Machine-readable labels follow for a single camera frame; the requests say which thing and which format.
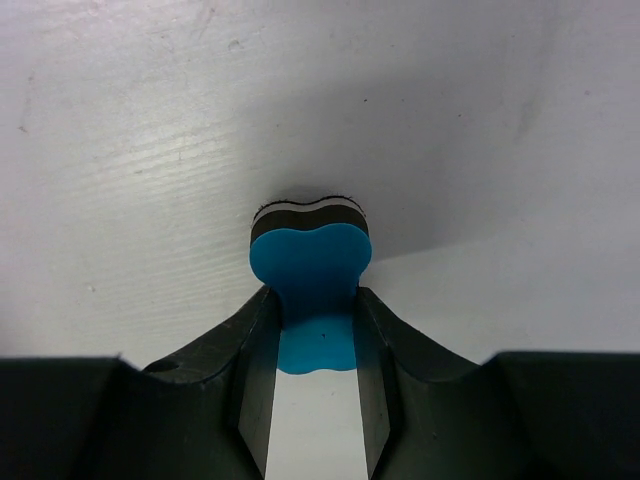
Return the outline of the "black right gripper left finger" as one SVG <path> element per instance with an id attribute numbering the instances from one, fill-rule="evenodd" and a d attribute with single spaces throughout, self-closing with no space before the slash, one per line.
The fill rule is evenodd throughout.
<path id="1" fill-rule="evenodd" d="M 261 479 L 280 305 L 234 315 L 137 369 L 116 357 L 1 362 L 5 479 Z"/>

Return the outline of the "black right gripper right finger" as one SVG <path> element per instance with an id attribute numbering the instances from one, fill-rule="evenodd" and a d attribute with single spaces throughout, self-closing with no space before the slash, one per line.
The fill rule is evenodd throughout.
<path id="1" fill-rule="evenodd" d="M 372 479 L 635 479 L 639 358 L 503 352 L 475 364 L 362 288 L 353 317 Z"/>

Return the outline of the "blue whiteboard eraser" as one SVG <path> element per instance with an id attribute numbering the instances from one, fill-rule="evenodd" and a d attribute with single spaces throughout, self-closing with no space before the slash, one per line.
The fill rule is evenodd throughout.
<path id="1" fill-rule="evenodd" d="M 372 253 L 365 213 L 349 197 L 282 199 L 256 212 L 249 264 L 281 304 L 280 371 L 355 369 L 354 302 Z"/>

